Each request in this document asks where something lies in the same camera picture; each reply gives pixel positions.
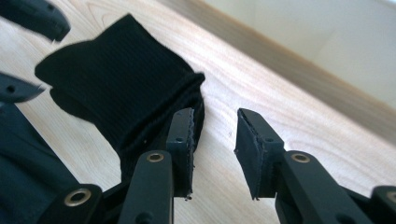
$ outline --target black cloth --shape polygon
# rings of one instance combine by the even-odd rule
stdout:
[[[0,223],[37,223],[77,180],[15,105],[0,106]]]
[[[94,40],[54,52],[35,74],[53,87],[50,94],[60,108],[95,124],[120,157],[122,180],[132,177],[141,153],[163,147],[179,109],[194,109],[199,138],[205,76],[194,73],[131,15]]]

